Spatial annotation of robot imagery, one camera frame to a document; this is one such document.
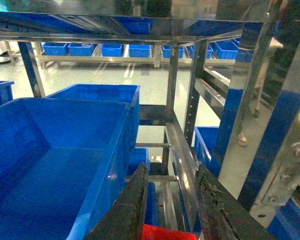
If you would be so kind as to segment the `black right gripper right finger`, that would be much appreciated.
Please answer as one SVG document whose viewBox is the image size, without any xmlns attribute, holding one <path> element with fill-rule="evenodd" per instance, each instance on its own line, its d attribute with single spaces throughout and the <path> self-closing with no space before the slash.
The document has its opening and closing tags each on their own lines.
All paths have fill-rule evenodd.
<svg viewBox="0 0 300 240">
<path fill-rule="evenodd" d="M 201 233 L 205 240 L 276 239 L 202 164 L 195 173 L 195 192 Z"/>
</svg>

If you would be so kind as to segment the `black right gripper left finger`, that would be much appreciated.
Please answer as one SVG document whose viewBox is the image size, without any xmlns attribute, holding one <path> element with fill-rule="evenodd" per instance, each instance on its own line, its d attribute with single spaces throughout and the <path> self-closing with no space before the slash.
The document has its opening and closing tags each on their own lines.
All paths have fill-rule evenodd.
<svg viewBox="0 0 300 240">
<path fill-rule="evenodd" d="M 86 240 L 141 240 L 148 198 L 148 169 L 141 163 Z"/>
</svg>

